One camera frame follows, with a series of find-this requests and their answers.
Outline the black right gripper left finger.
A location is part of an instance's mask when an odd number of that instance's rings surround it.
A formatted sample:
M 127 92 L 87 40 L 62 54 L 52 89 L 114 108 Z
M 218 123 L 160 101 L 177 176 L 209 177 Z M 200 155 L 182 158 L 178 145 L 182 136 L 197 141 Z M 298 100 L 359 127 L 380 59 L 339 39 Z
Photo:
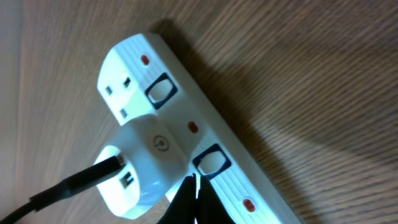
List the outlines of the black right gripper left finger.
M 158 224 L 194 224 L 197 178 L 186 176 Z

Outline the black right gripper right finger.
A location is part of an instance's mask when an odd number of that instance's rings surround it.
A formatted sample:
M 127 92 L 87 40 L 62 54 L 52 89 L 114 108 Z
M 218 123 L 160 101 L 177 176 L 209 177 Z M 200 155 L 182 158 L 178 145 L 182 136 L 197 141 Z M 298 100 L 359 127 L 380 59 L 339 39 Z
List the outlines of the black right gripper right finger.
M 235 224 L 206 177 L 200 177 L 196 206 L 198 224 Z

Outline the white USB charger adapter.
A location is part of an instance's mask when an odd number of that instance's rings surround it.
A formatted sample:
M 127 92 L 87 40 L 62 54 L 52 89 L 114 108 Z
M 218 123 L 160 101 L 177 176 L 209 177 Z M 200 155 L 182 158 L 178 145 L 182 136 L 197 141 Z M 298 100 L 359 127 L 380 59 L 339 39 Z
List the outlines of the white USB charger adapter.
M 188 160 L 165 124 L 153 114 L 138 116 L 109 139 L 96 158 L 119 156 L 124 167 L 97 188 L 117 217 L 135 220 L 184 178 Z

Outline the white power strip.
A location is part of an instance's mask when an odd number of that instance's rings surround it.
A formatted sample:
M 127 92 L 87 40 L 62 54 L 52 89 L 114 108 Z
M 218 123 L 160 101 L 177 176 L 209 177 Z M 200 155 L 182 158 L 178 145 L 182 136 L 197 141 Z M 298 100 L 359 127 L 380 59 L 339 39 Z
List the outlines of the white power strip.
M 119 124 L 155 114 L 191 171 L 202 176 L 214 168 L 208 179 L 236 223 L 300 222 L 161 36 L 136 34 L 116 44 L 97 88 Z

